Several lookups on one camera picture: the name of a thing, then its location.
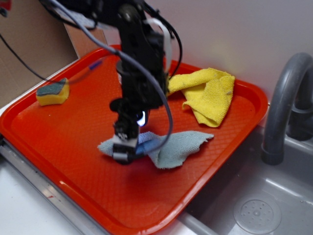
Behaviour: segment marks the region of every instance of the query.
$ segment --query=sink drain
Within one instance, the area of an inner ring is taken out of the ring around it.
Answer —
[[[234,207],[237,224],[251,234],[268,234],[281,221],[278,205],[270,198],[258,194],[241,198]]]

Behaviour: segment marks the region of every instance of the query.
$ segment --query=yellow sponge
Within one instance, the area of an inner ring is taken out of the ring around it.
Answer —
[[[41,106],[51,104],[63,104],[69,95],[68,79],[63,78],[60,82],[40,87],[36,92],[36,98]]]

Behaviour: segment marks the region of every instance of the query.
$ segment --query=yellow cloth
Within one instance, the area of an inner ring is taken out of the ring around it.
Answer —
[[[203,69],[191,74],[179,74],[169,81],[170,94],[182,91],[198,123],[218,127],[223,121],[233,97],[235,77],[215,69]]]

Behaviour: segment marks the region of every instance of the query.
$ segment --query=sink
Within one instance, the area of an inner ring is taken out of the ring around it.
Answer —
[[[263,132],[248,136],[185,211],[219,235],[311,235],[313,147],[286,137],[283,162],[268,165]]]

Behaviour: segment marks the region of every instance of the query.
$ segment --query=plastic tray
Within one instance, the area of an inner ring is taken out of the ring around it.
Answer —
[[[98,60],[103,63],[89,71]],[[64,104],[41,107],[32,91],[3,113],[0,133],[110,233],[151,234],[173,221],[223,165],[263,118],[268,101],[256,86],[236,80],[225,119],[210,128],[182,110],[185,98],[177,92],[169,97],[174,132],[202,131],[214,139],[175,169],[157,169],[148,157],[120,165],[97,149],[113,136],[117,114],[109,103],[121,96],[117,60],[99,49],[75,62],[52,78],[70,81]],[[179,73],[196,70],[182,64]],[[165,135],[167,122],[164,108],[152,110],[141,132]]]

